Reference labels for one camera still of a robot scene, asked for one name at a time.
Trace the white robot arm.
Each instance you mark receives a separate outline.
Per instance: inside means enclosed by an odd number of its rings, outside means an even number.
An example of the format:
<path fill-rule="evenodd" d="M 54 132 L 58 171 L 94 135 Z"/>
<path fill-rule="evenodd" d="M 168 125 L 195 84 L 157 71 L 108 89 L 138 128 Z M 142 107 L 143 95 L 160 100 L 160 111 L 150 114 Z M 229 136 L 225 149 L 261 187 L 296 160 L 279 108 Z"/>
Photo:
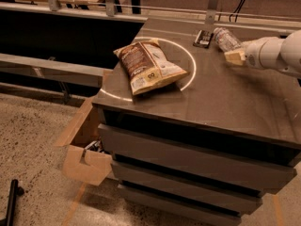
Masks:
<path fill-rule="evenodd" d="M 285 39 L 263 37 L 244 42 L 242 48 L 225 53 L 227 62 L 259 70 L 274 70 L 301 78 L 301 31 Z"/>

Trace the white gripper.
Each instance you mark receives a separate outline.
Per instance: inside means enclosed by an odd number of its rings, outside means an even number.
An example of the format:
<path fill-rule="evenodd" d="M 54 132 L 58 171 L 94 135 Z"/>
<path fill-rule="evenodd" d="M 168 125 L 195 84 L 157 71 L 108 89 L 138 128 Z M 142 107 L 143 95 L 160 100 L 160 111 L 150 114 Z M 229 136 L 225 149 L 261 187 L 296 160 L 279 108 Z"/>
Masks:
<path fill-rule="evenodd" d="M 246 49 L 236 49 L 224 53 L 227 62 L 256 69 L 271 69 L 280 71 L 287 67 L 281 56 L 284 39 L 278 37 L 264 37 L 252 41 Z"/>

